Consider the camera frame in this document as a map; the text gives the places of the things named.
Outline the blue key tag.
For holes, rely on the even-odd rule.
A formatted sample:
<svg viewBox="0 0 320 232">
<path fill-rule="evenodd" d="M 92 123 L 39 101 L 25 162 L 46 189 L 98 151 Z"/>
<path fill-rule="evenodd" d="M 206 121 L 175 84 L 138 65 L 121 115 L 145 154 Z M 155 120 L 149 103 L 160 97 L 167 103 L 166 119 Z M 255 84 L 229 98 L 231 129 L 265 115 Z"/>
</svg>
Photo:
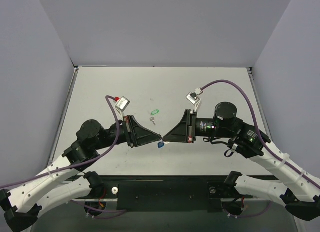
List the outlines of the blue key tag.
<svg viewBox="0 0 320 232">
<path fill-rule="evenodd" d="M 158 148 L 163 148 L 164 145 L 165 145 L 165 143 L 164 143 L 163 141 L 161 141 L 161 142 L 159 142 L 159 143 L 157 144 L 157 147 L 158 147 Z"/>
</svg>

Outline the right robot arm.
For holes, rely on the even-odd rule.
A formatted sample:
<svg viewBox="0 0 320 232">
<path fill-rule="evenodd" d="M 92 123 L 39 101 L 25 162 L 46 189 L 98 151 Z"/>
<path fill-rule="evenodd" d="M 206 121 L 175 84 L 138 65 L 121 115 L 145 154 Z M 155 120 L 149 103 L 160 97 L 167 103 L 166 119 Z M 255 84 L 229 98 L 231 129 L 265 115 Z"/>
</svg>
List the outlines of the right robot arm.
<svg viewBox="0 0 320 232">
<path fill-rule="evenodd" d="M 225 138 L 229 150 L 242 155 L 267 171 L 277 182 L 255 179 L 232 171 L 223 184 L 228 196 L 251 195 L 275 202 L 285 207 L 293 216 L 311 221 L 320 215 L 320 180 L 295 163 L 289 154 L 281 152 L 263 132 L 237 118 L 237 108 L 231 102 L 220 102 L 213 118 L 199 118 L 195 111 L 186 109 L 184 115 L 164 137 L 165 142 L 194 143 L 197 137 L 216 144 Z"/>
</svg>

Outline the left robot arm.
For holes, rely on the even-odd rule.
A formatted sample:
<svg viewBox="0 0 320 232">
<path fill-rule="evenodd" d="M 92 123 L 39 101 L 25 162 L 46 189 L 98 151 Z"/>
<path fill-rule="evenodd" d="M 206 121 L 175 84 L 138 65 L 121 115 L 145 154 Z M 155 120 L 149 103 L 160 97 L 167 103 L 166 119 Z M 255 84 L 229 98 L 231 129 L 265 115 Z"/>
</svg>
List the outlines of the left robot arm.
<svg viewBox="0 0 320 232">
<path fill-rule="evenodd" d="M 1 189 L 0 206 L 12 231 L 24 231 L 44 213 L 72 199 L 101 196 L 104 184 L 96 172 L 87 172 L 74 182 L 63 184 L 100 159 L 98 150 L 111 151 L 122 143 L 131 148 L 140 147 L 162 139 L 141 126 L 133 115 L 125 116 L 108 129 L 94 119 L 88 120 L 76 136 L 76 141 L 34 178 L 19 183 L 16 188 Z"/>
</svg>

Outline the silver key on table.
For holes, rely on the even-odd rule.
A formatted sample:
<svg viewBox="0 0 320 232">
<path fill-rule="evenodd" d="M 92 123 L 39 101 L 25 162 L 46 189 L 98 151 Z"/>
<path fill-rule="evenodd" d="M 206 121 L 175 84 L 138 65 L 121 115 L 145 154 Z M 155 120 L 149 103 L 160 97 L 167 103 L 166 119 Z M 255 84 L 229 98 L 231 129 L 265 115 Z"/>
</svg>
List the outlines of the silver key on table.
<svg viewBox="0 0 320 232">
<path fill-rule="evenodd" d="M 155 123 L 155 118 L 154 118 L 154 117 L 151 117 L 151 118 L 150 118 L 150 121 L 153 123 L 153 125 L 156 125 L 156 123 Z"/>
</svg>

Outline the green key tag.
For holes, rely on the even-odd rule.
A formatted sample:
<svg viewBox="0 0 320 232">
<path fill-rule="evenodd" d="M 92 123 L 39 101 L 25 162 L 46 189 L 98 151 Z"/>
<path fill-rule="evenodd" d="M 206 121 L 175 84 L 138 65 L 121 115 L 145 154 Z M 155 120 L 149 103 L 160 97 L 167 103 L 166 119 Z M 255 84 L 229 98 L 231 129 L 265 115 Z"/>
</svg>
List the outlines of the green key tag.
<svg viewBox="0 0 320 232">
<path fill-rule="evenodd" d="M 157 114 L 157 113 L 159 113 L 159 109 L 155 109 L 155 110 L 153 110 L 153 111 L 151 111 L 151 115 L 155 115 L 155 114 Z"/>
</svg>

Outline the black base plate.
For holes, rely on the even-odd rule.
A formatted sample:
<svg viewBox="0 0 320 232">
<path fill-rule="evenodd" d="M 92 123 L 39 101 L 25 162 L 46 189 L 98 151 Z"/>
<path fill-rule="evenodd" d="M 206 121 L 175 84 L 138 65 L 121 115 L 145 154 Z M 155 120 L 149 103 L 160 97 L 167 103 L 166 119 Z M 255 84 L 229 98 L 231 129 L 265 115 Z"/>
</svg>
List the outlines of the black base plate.
<svg viewBox="0 0 320 232">
<path fill-rule="evenodd" d="M 101 213 L 176 212 L 223 209 L 239 215 L 244 199 L 261 198 L 283 204 L 271 192 L 285 194 L 286 188 L 273 176 L 260 178 L 234 176 L 99 176 L 88 172 L 73 182 L 58 186 L 44 196 L 38 205 L 43 215 L 64 203 L 79 199 L 86 212 L 98 217 Z"/>
</svg>

